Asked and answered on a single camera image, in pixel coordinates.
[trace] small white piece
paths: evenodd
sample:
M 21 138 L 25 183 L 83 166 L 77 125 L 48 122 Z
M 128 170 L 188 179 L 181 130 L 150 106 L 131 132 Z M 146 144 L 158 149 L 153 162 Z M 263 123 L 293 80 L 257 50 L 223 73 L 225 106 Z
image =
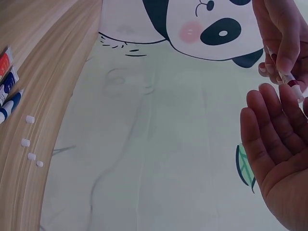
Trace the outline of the small white piece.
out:
M 28 160 L 36 160 L 37 159 L 37 155 L 35 155 L 34 153 L 28 153 Z
M 37 166 L 39 167 L 43 167 L 44 166 L 44 163 L 40 160 L 37 161 Z
M 23 146 L 23 147 L 30 147 L 30 140 L 21 139 L 21 146 Z
M 26 122 L 29 124 L 34 124 L 35 118 L 33 116 L 27 115 L 26 116 Z

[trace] red paint tube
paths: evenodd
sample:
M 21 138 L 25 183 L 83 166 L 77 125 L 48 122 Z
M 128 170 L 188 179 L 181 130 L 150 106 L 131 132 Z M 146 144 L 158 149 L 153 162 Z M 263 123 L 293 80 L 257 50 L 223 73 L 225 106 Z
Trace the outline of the red paint tube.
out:
M 13 62 L 12 51 L 10 47 L 5 48 L 0 57 L 0 81 L 9 70 Z

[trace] tube cap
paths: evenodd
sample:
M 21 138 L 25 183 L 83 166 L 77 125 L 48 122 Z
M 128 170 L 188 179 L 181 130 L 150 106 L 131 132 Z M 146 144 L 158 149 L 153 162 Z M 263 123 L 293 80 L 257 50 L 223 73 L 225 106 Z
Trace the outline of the tube cap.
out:
M 29 147 L 29 146 L 30 146 L 30 140 L 22 139 L 22 140 L 21 140 L 21 146 L 23 146 L 23 147 Z
M 44 166 L 44 163 L 40 160 L 37 161 L 37 166 L 38 167 L 43 167 Z
M 296 98 L 297 98 L 297 102 L 298 103 L 302 103 L 304 101 L 304 96 L 302 91 L 300 90 L 300 86 L 299 85 L 294 85 L 291 87 L 292 91 L 294 92 Z
M 37 159 L 37 155 L 35 155 L 34 153 L 28 153 L 28 160 L 36 160 Z
M 35 118 L 33 116 L 27 115 L 26 116 L 26 122 L 29 124 L 34 124 Z

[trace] paint tube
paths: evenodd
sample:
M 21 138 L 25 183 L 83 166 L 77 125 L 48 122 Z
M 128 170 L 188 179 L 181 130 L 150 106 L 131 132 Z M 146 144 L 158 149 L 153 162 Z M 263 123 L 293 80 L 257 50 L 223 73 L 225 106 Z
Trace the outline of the paint tube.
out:
M 0 85 L 0 107 L 3 106 L 6 97 L 8 97 L 10 91 L 18 80 L 19 77 L 15 69 L 12 67 Z
M 24 90 L 21 90 L 16 93 L 10 100 L 5 102 L 2 108 L 0 108 L 0 124 L 4 122 L 15 110 L 21 100 L 21 97 L 23 96 L 23 92 Z
M 9 70 L 13 62 L 11 47 L 6 47 L 0 56 L 0 81 Z

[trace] panda eye patch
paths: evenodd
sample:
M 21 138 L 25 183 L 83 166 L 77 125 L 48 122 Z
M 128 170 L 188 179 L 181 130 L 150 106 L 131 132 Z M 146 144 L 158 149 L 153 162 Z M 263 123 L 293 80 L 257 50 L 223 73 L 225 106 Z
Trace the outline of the panda eye patch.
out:
M 244 6 L 251 2 L 251 0 L 230 0 L 233 4 L 237 6 Z

